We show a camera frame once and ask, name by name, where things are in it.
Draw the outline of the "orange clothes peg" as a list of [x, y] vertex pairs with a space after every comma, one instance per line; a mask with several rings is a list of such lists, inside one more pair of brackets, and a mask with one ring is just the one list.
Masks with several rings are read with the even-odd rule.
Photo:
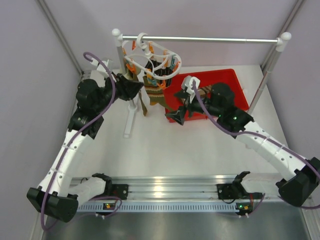
[[162, 90], [165, 90], [167, 88], [165, 81], [163, 81], [162, 83], [157, 83], [157, 86]]

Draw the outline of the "black white striped sock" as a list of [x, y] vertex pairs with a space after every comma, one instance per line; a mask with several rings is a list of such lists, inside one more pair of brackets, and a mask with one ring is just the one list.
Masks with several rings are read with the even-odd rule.
[[[153, 68], [157, 68], [159, 65], [161, 65], [160, 62], [152, 59], [151, 61], [147, 62], [147, 64], [145, 65], [145, 68], [151, 72]], [[165, 76], [171, 75], [172, 73], [173, 73], [173, 70], [171, 69], [171, 67], [165, 66], [165, 65], [154, 71], [154, 74], [160, 77], [165, 77]], [[172, 83], [172, 78], [160, 80], [152, 77], [150, 74], [146, 72], [144, 74], [147, 77], [148, 82], [156, 87], [158, 87], [157, 83], [161, 84], [162, 82], [166, 82], [166, 87], [168, 88]]]

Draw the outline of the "white round clip hanger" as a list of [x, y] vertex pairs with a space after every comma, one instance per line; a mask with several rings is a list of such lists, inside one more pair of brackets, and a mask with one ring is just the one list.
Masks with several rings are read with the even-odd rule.
[[[136, 36], [121, 33], [120, 36], [117, 37], [120, 44], [120, 53], [122, 53], [121, 58], [123, 59], [124, 69], [129, 71], [126, 64], [135, 65], [137, 74], [139, 71], [146, 72], [159, 80], [166, 80], [178, 75], [182, 67], [181, 57], [176, 52], [169, 50], [148, 37], [149, 35], [145, 32], [141, 32]], [[145, 66], [147, 62], [151, 60], [160, 62], [161, 65], [149, 71]], [[162, 66], [171, 67], [173, 73], [168, 76], [155, 75], [154, 71]]]

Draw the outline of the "olive green striped sock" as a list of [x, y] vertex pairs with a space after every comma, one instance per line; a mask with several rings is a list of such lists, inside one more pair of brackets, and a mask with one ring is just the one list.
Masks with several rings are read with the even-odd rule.
[[[136, 79], [137, 82], [140, 82], [140, 79], [139, 79], [138, 75], [135, 76], [135, 79]], [[146, 107], [146, 105], [145, 105], [145, 103], [143, 101], [142, 88], [138, 92], [138, 97], [139, 97], [139, 100], [140, 100], [143, 116], [146, 117], [147, 113], [148, 113], [148, 109], [147, 109], [147, 107]]]

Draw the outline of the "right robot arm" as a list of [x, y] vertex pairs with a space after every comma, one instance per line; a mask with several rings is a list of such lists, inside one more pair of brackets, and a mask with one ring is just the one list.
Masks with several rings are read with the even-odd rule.
[[243, 171], [238, 174], [231, 184], [233, 198], [261, 193], [278, 196], [294, 207], [304, 207], [320, 184], [318, 158], [306, 159], [268, 134], [250, 114], [235, 106], [235, 94], [225, 83], [213, 84], [204, 95], [195, 83], [190, 83], [175, 96], [182, 99], [183, 104], [167, 112], [167, 118], [183, 125], [186, 114], [207, 115], [222, 132], [254, 150], [276, 169], [276, 173]]

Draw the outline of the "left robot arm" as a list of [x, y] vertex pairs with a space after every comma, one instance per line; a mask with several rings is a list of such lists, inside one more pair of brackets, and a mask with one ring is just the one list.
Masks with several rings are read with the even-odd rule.
[[113, 194], [112, 178], [94, 173], [75, 187], [71, 181], [86, 149], [95, 140], [104, 121], [103, 114], [118, 99], [133, 100], [144, 84], [114, 74], [99, 86], [94, 79], [85, 79], [77, 86], [77, 108], [71, 116], [61, 149], [45, 178], [31, 187], [27, 199], [42, 217], [70, 222], [78, 207], [95, 197], [107, 199]]

